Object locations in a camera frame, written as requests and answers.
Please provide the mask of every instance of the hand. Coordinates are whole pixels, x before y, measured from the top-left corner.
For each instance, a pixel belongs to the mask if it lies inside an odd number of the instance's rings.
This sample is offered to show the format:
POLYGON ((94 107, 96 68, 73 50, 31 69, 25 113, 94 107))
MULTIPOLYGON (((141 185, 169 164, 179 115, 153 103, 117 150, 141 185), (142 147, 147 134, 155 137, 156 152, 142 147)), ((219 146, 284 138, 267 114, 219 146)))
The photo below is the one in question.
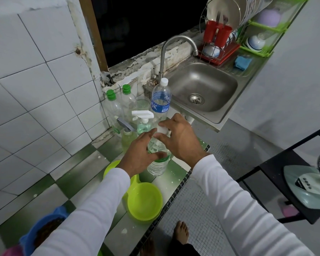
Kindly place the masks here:
POLYGON ((152 162, 167 156, 165 152, 149 154, 147 145, 157 129, 153 128, 149 132, 144 132, 135 139, 129 146, 126 154, 116 166, 125 170, 130 177, 139 174, 152 162))
POLYGON ((162 133, 156 133, 154 137, 163 142, 175 157, 183 160, 191 168, 200 159, 209 155, 202 149, 191 125, 179 113, 176 113, 172 119, 159 122, 159 126, 171 130, 171 137, 162 133))

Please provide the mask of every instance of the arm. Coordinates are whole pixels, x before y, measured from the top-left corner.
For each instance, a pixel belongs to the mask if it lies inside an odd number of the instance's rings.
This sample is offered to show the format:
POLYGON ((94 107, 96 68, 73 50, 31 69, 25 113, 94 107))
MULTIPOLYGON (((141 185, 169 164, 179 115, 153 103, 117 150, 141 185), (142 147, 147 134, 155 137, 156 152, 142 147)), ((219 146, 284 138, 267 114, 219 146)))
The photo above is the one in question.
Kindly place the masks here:
POLYGON ((243 190, 214 155, 201 159, 191 176, 207 195, 239 255, 314 255, 295 234, 243 190))
POLYGON ((97 255, 129 185, 127 172, 111 169, 97 190, 51 233, 33 256, 97 255))

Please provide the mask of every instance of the person's right hand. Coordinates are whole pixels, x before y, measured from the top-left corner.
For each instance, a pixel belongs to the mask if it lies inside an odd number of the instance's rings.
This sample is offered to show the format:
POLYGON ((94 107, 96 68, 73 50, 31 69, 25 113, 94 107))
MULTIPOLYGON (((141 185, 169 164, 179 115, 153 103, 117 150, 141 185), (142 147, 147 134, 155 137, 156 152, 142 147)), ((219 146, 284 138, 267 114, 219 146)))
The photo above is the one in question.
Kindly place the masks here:
POLYGON ((209 155, 202 149, 191 125, 179 113, 174 114, 171 119, 159 122, 159 126, 171 130, 171 137, 162 133, 155 133, 154 137, 163 142, 175 157, 183 160, 191 168, 200 159, 209 155))

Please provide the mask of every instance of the person's left hand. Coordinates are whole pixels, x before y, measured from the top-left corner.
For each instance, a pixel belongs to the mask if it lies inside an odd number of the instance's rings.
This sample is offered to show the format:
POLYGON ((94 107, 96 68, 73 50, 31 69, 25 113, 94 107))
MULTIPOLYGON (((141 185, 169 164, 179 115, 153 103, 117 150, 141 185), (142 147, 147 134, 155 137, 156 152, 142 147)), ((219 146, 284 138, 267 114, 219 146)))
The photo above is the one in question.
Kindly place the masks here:
POLYGON ((156 130, 156 128, 153 128, 151 131, 144 132, 135 139, 116 167, 125 170, 130 177, 133 177, 143 172, 155 160, 165 158, 167 156, 165 152, 149 154, 147 151, 147 145, 156 130))

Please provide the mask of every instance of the blue cloth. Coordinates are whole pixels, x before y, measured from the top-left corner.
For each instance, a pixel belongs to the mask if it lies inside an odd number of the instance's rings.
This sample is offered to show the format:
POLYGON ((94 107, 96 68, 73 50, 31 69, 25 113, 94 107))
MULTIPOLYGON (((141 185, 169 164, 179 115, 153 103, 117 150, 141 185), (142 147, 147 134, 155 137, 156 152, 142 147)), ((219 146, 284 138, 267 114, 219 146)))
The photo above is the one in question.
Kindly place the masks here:
POLYGON ((245 58, 242 56, 238 56, 235 60, 234 67, 239 68, 240 70, 244 71, 248 68, 252 58, 245 58))

